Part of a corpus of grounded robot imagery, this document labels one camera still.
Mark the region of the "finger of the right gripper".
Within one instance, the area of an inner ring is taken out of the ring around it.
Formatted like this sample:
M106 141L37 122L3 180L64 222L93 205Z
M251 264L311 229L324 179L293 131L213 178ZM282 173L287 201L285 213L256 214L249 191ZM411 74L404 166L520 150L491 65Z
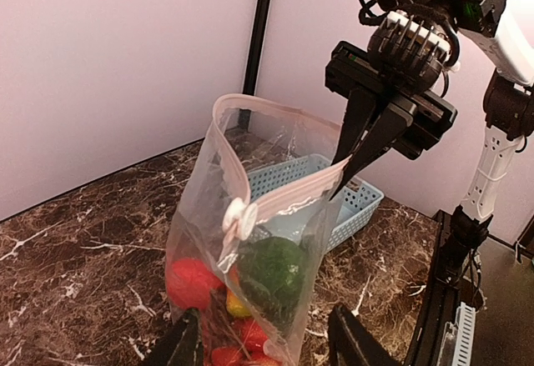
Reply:
M413 103L388 103L375 123L363 136L354 152L343 160L347 160L342 168L341 180L330 196L337 193L362 169L374 162L384 151L388 151L394 141L399 138L413 123L417 107Z
M351 90L333 164L355 151L364 132L376 119L377 110L376 95L372 91L361 86Z

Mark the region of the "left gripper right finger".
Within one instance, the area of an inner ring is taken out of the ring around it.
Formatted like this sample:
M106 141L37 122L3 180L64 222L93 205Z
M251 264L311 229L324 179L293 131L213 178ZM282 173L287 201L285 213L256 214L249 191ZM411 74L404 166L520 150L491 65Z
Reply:
M400 365L343 304L328 317L330 365Z

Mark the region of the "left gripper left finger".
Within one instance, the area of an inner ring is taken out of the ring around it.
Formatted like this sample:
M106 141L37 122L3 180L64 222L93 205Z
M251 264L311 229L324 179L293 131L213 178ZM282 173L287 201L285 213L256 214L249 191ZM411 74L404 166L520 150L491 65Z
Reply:
M144 365L196 366L204 364L204 346L197 308L188 308L156 343Z

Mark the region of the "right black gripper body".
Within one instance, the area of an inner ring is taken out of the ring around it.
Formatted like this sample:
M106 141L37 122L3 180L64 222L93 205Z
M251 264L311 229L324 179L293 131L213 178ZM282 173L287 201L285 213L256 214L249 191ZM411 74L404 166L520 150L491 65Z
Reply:
M339 42L331 53L325 68L325 86L347 102L351 90L356 86L372 91L377 100L376 119L388 103L415 104L417 111L413 123L389 148L410 160L417 159L423 151L439 143L443 134L452 127L457 115L454 106L431 90L422 94L410 94L384 83L370 65L367 53L346 41Z

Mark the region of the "red toy fruit ball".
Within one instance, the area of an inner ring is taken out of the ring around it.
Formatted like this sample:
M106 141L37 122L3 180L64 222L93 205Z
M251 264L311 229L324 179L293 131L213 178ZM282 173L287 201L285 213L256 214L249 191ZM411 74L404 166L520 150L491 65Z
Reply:
M170 302L181 309L205 310L210 295L224 284L197 258L180 258L169 263L165 272Z

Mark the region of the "orange red toy mango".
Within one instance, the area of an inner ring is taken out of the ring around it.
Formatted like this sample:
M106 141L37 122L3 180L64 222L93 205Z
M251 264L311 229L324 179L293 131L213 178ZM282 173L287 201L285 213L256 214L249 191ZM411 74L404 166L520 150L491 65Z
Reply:
M247 307L230 289L226 291L226 310L233 318L248 318L251 316Z

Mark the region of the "red lychee bunch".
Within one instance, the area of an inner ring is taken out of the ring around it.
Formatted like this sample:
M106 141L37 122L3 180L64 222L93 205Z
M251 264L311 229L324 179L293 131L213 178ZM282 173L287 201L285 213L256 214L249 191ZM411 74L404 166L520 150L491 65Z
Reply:
M253 318L237 320L233 329L237 343L214 348L205 365L281 365L265 352L268 336Z

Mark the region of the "green toy avocado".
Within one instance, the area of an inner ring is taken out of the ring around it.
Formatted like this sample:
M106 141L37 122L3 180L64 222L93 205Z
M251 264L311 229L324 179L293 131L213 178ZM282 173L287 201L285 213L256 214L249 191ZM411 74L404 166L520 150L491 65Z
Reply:
M305 251L287 238L268 237L244 244L235 267L246 299L277 329L286 330L305 286Z

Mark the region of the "clear zip top bag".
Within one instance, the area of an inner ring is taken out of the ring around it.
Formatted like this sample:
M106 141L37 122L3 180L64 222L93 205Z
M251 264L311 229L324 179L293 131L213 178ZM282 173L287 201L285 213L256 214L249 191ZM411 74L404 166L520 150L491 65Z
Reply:
M174 212L165 286L176 365L296 365L343 202L340 128L244 94L218 98Z

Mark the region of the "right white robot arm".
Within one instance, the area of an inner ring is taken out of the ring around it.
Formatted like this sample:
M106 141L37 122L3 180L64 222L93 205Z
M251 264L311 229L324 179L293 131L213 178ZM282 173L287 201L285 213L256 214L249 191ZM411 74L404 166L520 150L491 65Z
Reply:
M445 138L467 184L435 266L453 283L489 232L511 242L533 211L533 39L513 0L362 0L365 49L339 43L326 87L348 101L341 183L390 149L418 158Z

